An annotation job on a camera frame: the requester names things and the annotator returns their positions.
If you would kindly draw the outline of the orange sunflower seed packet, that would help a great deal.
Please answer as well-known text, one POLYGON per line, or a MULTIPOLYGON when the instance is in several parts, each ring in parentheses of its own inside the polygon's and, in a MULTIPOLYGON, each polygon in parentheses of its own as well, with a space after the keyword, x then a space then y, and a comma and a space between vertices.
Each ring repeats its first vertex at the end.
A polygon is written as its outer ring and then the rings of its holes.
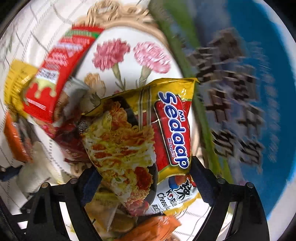
POLYGON ((181 223, 174 216, 154 216, 115 240, 166 240, 179 226, 181 223))

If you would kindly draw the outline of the red snack sachet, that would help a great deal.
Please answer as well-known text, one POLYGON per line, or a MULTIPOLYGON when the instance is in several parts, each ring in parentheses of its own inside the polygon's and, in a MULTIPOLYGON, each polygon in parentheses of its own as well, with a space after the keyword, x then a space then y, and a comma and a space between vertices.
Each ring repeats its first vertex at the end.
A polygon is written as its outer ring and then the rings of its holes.
POLYGON ((23 109, 27 114, 54 122, 54 110, 66 81, 102 32, 102 28, 87 26, 67 30, 44 58, 25 91, 23 109))

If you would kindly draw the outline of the yellow Mi Sedaap noodle packet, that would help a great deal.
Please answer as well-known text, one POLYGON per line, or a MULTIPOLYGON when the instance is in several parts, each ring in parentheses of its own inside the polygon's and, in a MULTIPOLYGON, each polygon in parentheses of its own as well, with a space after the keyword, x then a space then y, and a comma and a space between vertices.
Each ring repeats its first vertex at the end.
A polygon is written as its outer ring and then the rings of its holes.
POLYGON ((106 97, 81 116, 89 159, 133 216, 175 215, 197 198, 188 119, 196 82, 157 79, 106 97))

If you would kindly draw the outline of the brown shrimp snack packet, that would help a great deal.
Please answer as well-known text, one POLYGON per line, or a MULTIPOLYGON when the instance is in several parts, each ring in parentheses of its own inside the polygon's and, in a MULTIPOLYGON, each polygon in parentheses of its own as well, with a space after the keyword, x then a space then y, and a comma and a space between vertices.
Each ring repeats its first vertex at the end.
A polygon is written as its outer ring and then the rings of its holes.
POLYGON ((26 163, 32 161, 33 146, 31 139, 28 137, 25 128, 13 121, 11 113, 6 113, 4 124, 4 135, 13 157, 20 162, 26 163))

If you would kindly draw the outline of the blue green printed box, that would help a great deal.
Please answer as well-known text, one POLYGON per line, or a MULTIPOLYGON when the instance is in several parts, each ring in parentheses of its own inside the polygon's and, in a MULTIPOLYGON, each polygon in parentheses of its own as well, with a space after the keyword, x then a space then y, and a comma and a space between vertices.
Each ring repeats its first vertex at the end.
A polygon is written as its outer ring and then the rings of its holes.
POLYGON ((185 77, 199 80, 204 159, 252 182, 271 216, 295 172, 295 42, 265 1, 150 1, 185 77))

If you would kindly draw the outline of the yellow snack packet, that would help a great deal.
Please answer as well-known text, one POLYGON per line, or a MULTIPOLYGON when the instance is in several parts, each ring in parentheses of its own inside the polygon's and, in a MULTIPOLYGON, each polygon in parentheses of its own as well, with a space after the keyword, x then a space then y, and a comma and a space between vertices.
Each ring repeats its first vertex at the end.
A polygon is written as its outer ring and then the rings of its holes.
POLYGON ((20 60, 14 60, 6 76, 4 85, 4 103, 14 114, 27 118, 23 109, 23 94, 38 68, 20 60))

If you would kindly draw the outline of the white quilted floral bedspread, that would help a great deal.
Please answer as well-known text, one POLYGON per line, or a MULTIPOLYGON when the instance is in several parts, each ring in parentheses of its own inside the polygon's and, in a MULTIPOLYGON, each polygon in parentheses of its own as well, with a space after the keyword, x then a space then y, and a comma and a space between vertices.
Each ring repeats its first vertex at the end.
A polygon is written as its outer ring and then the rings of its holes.
MULTIPOLYGON (((88 10, 95 5, 96 1, 29 1, 16 13, 7 15, 2 20, 1 25, 6 23, 6 30, 1 34, 1 166, 20 166, 11 152, 6 137, 3 133, 6 119, 7 106, 4 104, 4 85, 8 74, 10 64, 16 59, 39 67, 47 54, 62 35, 72 26, 72 22, 79 17, 87 14, 88 10)), ((106 93, 112 94, 118 88, 115 87, 115 77, 112 70, 104 72, 95 70, 91 59, 97 44, 107 40, 121 38, 131 46, 131 52, 125 55, 124 61, 119 63, 121 77, 126 80, 127 89, 135 87, 135 81, 140 77, 142 67, 137 64, 133 55, 133 48, 138 42, 155 42, 164 48, 164 52, 171 58, 166 44, 158 38, 143 31, 133 29, 132 27, 113 27, 106 31, 95 42, 91 48, 85 65, 79 70, 78 77, 84 78, 88 73, 99 73, 101 80, 105 82, 106 93)), ((148 83, 154 79, 162 77, 181 77, 181 72, 177 67, 175 60, 171 60, 171 69, 167 74, 158 74, 152 72, 148 78, 148 83)), ((70 174, 70 164, 63 161, 63 153, 58 145, 39 127, 29 119, 33 126, 33 132, 37 135, 39 141, 43 144, 44 153, 49 159, 52 169, 58 174, 59 178, 68 181, 72 178, 70 174)), ((27 202, 27 198, 19 189, 16 183, 16 177, 6 182, 1 181, 1 198, 11 214, 21 214, 20 208, 27 202)), ((182 223, 173 233, 180 240, 193 240, 199 231, 210 207, 198 198, 193 204, 177 215, 182 223)))

